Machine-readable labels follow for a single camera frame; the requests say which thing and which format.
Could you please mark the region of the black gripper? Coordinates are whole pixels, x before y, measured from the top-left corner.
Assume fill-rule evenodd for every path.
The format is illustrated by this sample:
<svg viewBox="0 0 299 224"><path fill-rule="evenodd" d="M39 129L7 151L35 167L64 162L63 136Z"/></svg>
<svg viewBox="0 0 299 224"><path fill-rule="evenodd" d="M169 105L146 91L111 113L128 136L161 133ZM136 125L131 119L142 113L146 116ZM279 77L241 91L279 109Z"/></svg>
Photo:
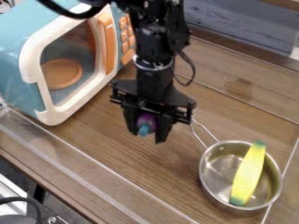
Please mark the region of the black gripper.
<svg viewBox="0 0 299 224"><path fill-rule="evenodd" d="M155 142L167 140L174 123L191 123L197 102L174 86L174 59L166 64L150 63L134 57L136 77L111 83L111 101L122 105L128 131L138 135L138 117L155 115Z"/></svg>

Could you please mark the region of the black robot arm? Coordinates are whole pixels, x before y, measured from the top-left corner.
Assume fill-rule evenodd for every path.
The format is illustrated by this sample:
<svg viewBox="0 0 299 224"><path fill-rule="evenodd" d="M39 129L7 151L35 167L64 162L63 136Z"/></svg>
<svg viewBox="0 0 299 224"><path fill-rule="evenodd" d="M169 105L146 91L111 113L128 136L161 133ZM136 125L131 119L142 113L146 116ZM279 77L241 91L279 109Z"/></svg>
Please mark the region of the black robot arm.
<svg viewBox="0 0 299 224"><path fill-rule="evenodd" d="M94 17L107 4L115 4L130 15L135 34L136 78L111 83L111 101L122 106L128 131L155 141L167 140L177 123L193 122L197 102L175 83L175 58L193 60L183 52L190 44L191 30L185 19L183 0L79 0L90 10L74 13L52 0L38 0L64 17Z"/></svg>

